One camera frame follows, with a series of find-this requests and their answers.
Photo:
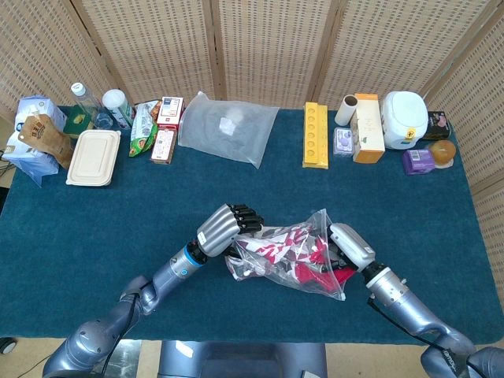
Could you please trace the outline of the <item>small lavender clear box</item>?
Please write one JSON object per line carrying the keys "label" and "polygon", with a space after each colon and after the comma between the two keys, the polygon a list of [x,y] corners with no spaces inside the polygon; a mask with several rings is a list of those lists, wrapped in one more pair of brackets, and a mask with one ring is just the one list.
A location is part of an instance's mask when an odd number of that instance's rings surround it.
{"label": "small lavender clear box", "polygon": [[349,128],[335,128],[333,154],[341,157],[351,157],[354,154],[353,133]]}

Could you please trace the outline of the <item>orange round jar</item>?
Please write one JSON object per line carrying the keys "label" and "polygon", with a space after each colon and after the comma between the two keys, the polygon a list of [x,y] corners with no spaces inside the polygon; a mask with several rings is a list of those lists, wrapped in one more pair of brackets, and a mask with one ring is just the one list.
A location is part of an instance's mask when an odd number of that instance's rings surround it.
{"label": "orange round jar", "polygon": [[448,139],[438,140],[428,145],[436,169],[447,169],[454,163],[456,146]]}

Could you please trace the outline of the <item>red white box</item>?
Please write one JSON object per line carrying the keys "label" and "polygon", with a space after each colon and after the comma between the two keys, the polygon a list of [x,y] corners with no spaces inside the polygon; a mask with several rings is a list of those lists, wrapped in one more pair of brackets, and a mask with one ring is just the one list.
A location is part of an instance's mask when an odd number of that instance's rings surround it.
{"label": "red white box", "polygon": [[185,103],[181,97],[164,96],[161,98],[161,106],[157,115],[157,126],[179,130],[180,120],[185,110]]}

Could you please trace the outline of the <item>brown red flat box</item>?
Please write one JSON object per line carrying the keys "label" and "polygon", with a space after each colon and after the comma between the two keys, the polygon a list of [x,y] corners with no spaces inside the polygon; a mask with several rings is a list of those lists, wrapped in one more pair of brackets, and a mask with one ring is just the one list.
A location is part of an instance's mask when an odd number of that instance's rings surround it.
{"label": "brown red flat box", "polygon": [[160,129],[157,132],[150,160],[156,164],[170,164],[176,145],[177,132],[174,129]]}

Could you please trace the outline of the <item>green snack packet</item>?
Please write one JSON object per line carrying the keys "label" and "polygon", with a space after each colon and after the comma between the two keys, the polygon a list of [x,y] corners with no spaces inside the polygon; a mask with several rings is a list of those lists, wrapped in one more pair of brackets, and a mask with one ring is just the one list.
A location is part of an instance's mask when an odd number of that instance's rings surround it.
{"label": "green snack packet", "polygon": [[158,132],[157,118],[161,101],[149,101],[136,106],[128,156],[133,158],[147,152],[154,144]]}

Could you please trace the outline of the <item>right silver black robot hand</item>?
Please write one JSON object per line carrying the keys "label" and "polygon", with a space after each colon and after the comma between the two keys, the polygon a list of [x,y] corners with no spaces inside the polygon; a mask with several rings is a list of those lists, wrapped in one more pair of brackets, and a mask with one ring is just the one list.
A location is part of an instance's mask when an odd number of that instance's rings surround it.
{"label": "right silver black robot hand", "polygon": [[375,261],[375,250],[350,225],[332,223],[329,232],[330,239],[357,272],[362,272]]}

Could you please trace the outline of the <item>white paper roll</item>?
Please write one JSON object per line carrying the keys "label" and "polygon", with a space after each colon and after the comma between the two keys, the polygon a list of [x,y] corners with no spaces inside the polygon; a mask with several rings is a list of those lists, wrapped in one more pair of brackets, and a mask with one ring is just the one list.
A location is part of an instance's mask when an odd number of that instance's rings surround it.
{"label": "white paper roll", "polygon": [[358,99],[352,95],[346,95],[335,115],[335,123],[338,126],[345,126],[350,123],[352,116],[357,108]]}

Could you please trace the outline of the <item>dark purple box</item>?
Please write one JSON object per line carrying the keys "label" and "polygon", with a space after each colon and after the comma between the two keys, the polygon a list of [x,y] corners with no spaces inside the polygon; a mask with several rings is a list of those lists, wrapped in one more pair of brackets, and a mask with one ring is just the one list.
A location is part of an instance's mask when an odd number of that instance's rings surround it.
{"label": "dark purple box", "polygon": [[407,176],[421,175],[435,169],[435,162],[430,150],[406,150],[402,155],[402,164]]}

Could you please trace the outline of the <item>blue carpet table cover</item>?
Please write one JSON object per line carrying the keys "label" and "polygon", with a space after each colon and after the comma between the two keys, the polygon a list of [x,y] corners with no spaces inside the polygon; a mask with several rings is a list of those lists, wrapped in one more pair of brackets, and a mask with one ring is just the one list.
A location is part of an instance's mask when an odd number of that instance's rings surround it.
{"label": "blue carpet table cover", "polygon": [[[121,138],[111,184],[41,188],[16,172],[0,215],[0,337],[69,336],[104,316],[128,282],[151,278],[224,203],[246,204],[270,226],[326,209],[349,224],[427,307],[474,343],[504,336],[504,315],[461,157],[407,176],[401,151],[371,165],[330,153],[302,168],[303,111],[277,114],[260,169],[177,146],[170,165],[128,157]],[[346,301],[236,282],[209,259],[127,335],[135,339],[412,343],[367,304],[361,275]]]}

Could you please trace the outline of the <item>black food package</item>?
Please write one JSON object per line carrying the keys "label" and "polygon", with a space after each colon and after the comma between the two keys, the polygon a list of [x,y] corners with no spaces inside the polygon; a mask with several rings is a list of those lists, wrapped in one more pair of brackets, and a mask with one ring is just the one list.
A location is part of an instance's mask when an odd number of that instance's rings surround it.
{"label": "black food package", "polygon": [[427,129],[422,140],[437,141],[449,139],[451,134],[450,122],[443,111],[428,111]]}

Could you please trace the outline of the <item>frosted plastic packet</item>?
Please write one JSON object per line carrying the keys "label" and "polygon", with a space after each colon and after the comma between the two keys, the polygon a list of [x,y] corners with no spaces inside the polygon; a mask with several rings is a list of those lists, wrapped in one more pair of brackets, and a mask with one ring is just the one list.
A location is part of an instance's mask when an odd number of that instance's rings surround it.
{"label": "frosted plastic packet", "polygon": [[178,144],[258,169],[278,111],[252,102],[211,100],[199,91],[181,118]]}

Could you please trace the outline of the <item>blue white tissue pack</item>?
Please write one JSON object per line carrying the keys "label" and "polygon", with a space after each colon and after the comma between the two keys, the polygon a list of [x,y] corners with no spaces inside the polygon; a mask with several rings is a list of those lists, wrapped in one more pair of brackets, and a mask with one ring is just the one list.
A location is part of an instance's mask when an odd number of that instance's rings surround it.
{"label": "blue white tissue pack", "polygon": [[32,107],[35,107],[38,113],[49,116],[60,132],[64,130],[67,116],[49,98],[42,95],[23,97],[19,101],[13,134],[8,139],[3,158],[30,176],[41,187],[42,177],[57,174],[59,164],[51,155],[38,151],[18,139]]}

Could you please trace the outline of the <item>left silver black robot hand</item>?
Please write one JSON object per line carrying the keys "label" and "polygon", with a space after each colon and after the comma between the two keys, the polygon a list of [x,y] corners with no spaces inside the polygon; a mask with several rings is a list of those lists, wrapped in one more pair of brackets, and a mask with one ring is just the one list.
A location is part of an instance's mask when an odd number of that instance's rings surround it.
{"label": "left silver black robot hand", "polygon": [[224,252],[238,235],[259,232],[263,218],[246,205],[222,205],[197,230],[199,249],[210,258]]}

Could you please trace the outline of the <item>white green canister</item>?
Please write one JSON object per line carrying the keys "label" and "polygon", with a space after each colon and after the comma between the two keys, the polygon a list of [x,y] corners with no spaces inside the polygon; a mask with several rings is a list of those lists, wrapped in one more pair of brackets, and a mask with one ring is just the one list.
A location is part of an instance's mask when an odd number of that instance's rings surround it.
{"label": "white green canister", "polygon": [[129,130],[135,118],[135,109],[120,89],[110,89],[102,96],[102,104],[111,112],[119,127]]}

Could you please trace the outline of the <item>woven folding screen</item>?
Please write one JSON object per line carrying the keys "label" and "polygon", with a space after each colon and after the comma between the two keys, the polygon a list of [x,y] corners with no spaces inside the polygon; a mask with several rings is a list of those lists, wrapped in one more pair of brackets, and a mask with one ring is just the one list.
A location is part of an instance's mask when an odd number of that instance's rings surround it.
{"label": "woven folding screen", "polygon": [[504,0],[0,0],[0,117],[20,99],[120,88],[330,110],[414,91],[454,126],[485,250],[504,253]]}

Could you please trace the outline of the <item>dark green box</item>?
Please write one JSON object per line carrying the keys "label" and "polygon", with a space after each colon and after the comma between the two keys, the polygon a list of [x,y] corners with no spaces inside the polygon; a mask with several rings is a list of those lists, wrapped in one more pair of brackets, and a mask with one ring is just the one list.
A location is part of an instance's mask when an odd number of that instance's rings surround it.
{"label": "dark green box", "polygon": [[59,109],[67,116],[63,132],[72,139],[78,139],[82,132],[95,126],[90,116],[80,106],[60,106]]}

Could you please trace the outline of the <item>beige lidded lunch box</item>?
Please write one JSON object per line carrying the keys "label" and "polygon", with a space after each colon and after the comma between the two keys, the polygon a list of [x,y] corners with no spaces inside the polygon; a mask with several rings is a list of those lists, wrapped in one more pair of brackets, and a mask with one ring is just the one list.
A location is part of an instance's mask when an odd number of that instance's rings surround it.
{"label": "beige lidded lunch box", "polygon": [[94,129],[81,133],[73,152],[66,184],[85,187],[109,185],[119,146],[119,131]]}

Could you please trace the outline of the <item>clear plastic water bottle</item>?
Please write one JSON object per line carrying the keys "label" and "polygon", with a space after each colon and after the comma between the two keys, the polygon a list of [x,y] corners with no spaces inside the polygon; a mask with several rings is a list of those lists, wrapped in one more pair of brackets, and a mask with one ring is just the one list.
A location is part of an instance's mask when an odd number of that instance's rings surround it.
{"label": "clear plastic water bottle", "polygon": [[90,88],[84,83],[75,82],[70,87],[76,103],[90,116],[94,128],[111,130],[113,119],[108,109],[96,98]]}

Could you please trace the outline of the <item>brown spout pouch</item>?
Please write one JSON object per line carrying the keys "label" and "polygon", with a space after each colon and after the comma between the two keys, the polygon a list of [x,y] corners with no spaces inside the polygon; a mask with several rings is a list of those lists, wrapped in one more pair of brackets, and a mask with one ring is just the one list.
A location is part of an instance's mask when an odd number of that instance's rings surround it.
{"label": "brown spout pouch", "polygon": [[69,169],[73,155],[72,141],[54,126],[46,114],[28,116],[18,139],[38,151],[52,155],[61,167]]}

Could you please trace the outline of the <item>white rice cooker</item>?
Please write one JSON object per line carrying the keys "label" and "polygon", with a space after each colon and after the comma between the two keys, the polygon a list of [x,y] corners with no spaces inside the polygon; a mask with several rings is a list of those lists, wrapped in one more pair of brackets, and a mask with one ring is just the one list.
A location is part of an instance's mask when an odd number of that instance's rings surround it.
{"label": "white rice cooker", "polygon": [[424,99],[415,92],[389,92],[382,102],[380,114],[387,149],[413,148],[427,131],[427,107]]}

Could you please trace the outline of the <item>yellow block with round holes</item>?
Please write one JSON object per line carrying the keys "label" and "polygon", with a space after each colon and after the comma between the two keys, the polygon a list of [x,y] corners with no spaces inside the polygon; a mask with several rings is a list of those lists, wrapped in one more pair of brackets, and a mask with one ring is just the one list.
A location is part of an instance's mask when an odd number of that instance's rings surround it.
{"label": "yellow block with round holes", "polygon": [[303,168],[328,169],[328,107],[304,105]]}

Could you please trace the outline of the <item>grey robot torso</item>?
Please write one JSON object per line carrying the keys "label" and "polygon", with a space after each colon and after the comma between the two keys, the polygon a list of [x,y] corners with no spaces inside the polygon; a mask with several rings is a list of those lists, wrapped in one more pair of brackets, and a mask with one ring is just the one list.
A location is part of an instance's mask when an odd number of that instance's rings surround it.
{"label": "grey robot torso", "polygon": [[323,343],[165,340],[157,378],[328,378]]}

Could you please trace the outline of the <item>cream and yellow carton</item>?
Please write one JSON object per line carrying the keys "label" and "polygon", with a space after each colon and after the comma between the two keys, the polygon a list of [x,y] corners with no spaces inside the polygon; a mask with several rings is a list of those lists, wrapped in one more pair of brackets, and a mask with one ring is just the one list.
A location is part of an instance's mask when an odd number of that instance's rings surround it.
{"label": "cream and yellow carton", "polygon": [[377,94],[356,93],[358,100],[350,126],[353,133],[353,161],[375,164],[384,154],[384,136]]}

